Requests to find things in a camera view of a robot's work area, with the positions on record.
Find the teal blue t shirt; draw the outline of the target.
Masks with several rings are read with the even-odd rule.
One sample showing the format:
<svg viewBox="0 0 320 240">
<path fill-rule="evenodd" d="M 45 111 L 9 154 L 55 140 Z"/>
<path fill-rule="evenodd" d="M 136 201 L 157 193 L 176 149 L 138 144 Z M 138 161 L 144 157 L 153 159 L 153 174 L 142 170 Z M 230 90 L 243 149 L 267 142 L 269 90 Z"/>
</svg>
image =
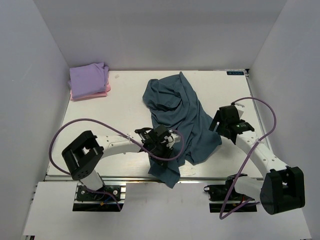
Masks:
<svg viewBox="0 0 320 240">
<path fill-rule="evenodd" d="M 151 113 L 154 128 L 159 125 L 179 131 L 184 142 L 176 143 L 173 156 L 180 152 L 168 168 L 151 167 L 148 173 L 169 188 L 181 177 L 179 167 L 186 161 L 203 163 L 222 144 L 221 137 L 209 130 L 212 118 L 204 111 L 200 100 L 183 73 L 148 81 L 142 96 Z"/>
</svg>

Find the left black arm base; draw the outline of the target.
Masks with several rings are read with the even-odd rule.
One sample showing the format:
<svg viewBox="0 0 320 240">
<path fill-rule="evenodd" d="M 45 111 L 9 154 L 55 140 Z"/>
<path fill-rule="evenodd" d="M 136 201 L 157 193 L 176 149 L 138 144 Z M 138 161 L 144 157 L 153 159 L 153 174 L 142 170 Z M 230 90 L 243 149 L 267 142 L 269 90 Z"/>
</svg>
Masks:
<svg viewBox="0 0 320 240">
<path fill-rule="evenodd" d="M 85 186 L 76 187 L 73 212 L 120 212 L 125 202 L 125 186 L 107 184 L 99 190 L 89 191 Z"/>
</svg>

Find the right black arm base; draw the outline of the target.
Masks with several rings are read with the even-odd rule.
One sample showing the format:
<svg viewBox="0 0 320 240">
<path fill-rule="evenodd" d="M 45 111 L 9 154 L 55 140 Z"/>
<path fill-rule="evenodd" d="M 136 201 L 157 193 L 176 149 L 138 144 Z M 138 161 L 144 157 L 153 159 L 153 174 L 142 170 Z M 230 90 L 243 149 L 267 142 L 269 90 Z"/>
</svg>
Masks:
<svg viewBox="0 0 320 240">
<path fill-rule="evenodd" d="M 203 188 L 203 191 L 209 195 L 209 212 L 210 213 L 219 213 L 225 197 L 229 191 L 229 188 L 234 180 L 236 175 L 228 176 L 224 184 L 210 184 Z M 235 209 L 240 204 L 244 203 L 249 199 L 248 196 L 244 194 L 237 193 L 234 189 L 232 190 L 228 201 L 224 208 L 224 213 L 228 213 L 231 210 Z M 257 204 L 253 199 L 245 206 L 236 210 L 237 213 L 253 213 L 257 212 Z"/>
</svg>

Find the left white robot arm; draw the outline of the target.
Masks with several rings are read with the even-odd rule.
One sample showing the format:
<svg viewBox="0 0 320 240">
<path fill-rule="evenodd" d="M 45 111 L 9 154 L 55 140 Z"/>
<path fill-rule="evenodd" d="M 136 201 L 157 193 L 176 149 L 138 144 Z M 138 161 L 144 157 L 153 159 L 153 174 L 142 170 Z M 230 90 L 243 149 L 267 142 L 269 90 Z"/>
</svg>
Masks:
<svg viewBox="0 0 320 240">
<path fill-rule="evenodd" d="M 155 129 L 136 129 L 125 135 L 97 136 L 87 130 L 61 154 L 72 179 L 82 183 L 90 196 L 99 200 L 106 193 L 106 187 L 95 170 L 101 159 L 118 154 L 145 152 L 160 164 L 164 164 L 173 159 L 174 145 L 179 142 L 184 142 L 182 135 L 163 125 Z"/>
</svg>

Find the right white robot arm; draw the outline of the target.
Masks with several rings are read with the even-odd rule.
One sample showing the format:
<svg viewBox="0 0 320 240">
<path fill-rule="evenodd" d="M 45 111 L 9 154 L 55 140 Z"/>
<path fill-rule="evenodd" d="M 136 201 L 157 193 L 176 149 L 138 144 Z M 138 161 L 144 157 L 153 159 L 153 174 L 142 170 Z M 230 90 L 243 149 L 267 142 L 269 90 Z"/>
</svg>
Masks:
<svg viewBox="0 0 320 240">
<path fill-rule="evenodd" d="M 249 198 L 260 202 L 270 214 L 278 214 L 305 206 L 304 174 L 299 167 L 290 167 L 280 160 L 258 138 L 255 129 L 241 118 L 244 107 L 220 107 L 209 127 L 241 149 L 259 170 L 262 180 L 245 173 L 227 177 L 224 184 L 209 185 L 204 191 L 213 202 L 230 200 L 244 202 Z"/>
</svg>

